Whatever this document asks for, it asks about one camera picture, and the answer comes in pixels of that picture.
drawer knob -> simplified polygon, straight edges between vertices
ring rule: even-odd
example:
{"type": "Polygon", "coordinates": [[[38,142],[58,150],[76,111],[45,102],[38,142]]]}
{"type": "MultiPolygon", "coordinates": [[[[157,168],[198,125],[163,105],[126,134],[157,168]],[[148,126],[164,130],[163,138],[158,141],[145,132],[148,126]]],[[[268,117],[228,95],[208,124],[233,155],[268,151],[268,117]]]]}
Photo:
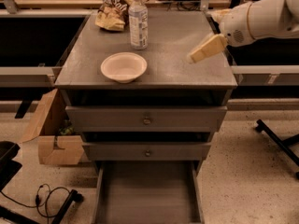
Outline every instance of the drawer knob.
{"type": "Polygon", "coordinates": [[[147,150],[147,151],[145,152],[145,155],[146,155],[146,157],[149,157],[149,156],[151,155],[151,152],[150,152],[149,150],[147,150]]]}
{"type": "Polygon", "coordinates": [[[150,124],[151,124],[151,119],[149,119],[149,118],[144,118],[144,119],[143,119],[143,123],[144,123],[145,125],[150,125],[150,124]]]}

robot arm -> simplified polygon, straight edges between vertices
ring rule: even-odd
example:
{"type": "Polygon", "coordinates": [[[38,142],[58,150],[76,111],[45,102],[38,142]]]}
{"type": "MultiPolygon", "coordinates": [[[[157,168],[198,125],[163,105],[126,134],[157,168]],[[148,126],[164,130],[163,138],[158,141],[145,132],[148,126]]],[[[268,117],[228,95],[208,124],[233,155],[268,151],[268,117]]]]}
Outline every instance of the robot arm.
{"type": "Polygon", "coordinates": [[[240,47],[267,37],[299,38],[299,0],[249,2],[214,12],[212,18],[219,24],[221,34],[210,37],[188,54],[190,63],[220,53],[227,45],[240,47]]]}

clear water bottle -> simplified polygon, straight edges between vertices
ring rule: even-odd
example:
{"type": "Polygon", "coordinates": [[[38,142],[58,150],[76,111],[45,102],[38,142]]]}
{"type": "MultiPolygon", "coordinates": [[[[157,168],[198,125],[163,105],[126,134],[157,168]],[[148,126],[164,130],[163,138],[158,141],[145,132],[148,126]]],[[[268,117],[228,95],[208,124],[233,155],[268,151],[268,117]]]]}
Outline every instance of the clear water bottle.
{"type": "Polygon", "coordinates": [[[129,7],[131,46],[145,49],[148,46],[148,9],[142,0],[134,0],[129,7]]]}

cord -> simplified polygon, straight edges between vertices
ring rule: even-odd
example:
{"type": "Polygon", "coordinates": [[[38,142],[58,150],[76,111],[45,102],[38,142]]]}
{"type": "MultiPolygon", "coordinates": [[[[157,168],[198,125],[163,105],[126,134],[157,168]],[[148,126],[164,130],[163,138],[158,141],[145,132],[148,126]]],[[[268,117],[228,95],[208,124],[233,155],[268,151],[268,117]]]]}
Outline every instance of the cord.
{"type": "Polygon", "coordinates": [[[7,199],[11,200],[12,202],[14,202],[14,203],[16,203],[16,204],[18,204],[18,205],[21,205],[21,206],[24,206],[24,207],[27,207],[27,208],[36,208],[38,214],[41,215],[42,217],[46,218],[47,221],[48,221],[48,223],[49,223],[49,219],[50,219],[50,218],[53,218],[53,217],[56,217],[57,214],[56,214],[56,215],[49,215],[49,212],[48,212],[48,202],[49,202],[49,199],[50,199],[51,194],[52,194],[54,191],[58,190],[58,189],[64,189],[64,190],[66,190],[66,191],[68,192],[68,194],[70,193],[70,191],[69,191],[67,188],[65,188],[65,187],[57,187],[57,188],[51,190],[51,189],[50,189],[50,186],[49,186],[48,184],[40,185],[39,188],[38,188],[38,190],[37,190],[37,192],[36,192],[36,205],[35,205],[35,206],[32,206],[32,205],[26,205],[26,204],[20,203],[20,202],[14,200],[14,199],[8,197],[2,190],[1,190],[0,192],[1,192],[1,194],[2,194],[4,197],[6,197],[7,199]],[[39,197],[39,191],[40,191],[42,188],[44,188],[45,186],[48,188],[49,194],[47,195],[45,202],[43,202],[42,204],[40,204],[41,200],[40,200],[40,197],[39,197]],[[43,213],[40,211],[40,209],[39,209],[39,208],[42,207],[43,205],[45,205],[45,213],[46,213],[46,214],[43,214],[43,213]]]}

concrete floor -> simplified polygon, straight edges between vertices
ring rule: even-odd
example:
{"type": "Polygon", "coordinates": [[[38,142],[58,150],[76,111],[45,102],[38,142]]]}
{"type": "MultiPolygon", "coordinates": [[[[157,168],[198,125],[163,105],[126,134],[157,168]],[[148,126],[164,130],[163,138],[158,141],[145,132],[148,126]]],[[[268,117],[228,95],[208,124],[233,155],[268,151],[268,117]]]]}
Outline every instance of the concrete floor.
{"type": "MultiPolygon", "coordinates": [[[[0,112],[0,140],[18,142],[32,113],[24,119],[14,119],[14,115],[0,112]]],[[[281,138],[299,133],[298,111],[229,111],[197,176],[207,224],[299,223],[299,181],[294,176],[299,167],[265,133],[255,132],[257,119],[262,119],[281,138]]],[[[84,201],[73,203],[62,223],[91,223],[97,182],[93,167],[89,163],[74,167],[41,165],[36,139],[19,145],[21,150],[14,160],[23,167],[3,192],[21,203],[35,205],[36,192],[42,184],[47,183],[52,189],[76,189],[84,201]]],[[[65,197],[64,190],[52,195],[51,214],[65,197]]],[[[47,223],[36,209],[21,207],[1,194],[0,204],[47,223]]]]}

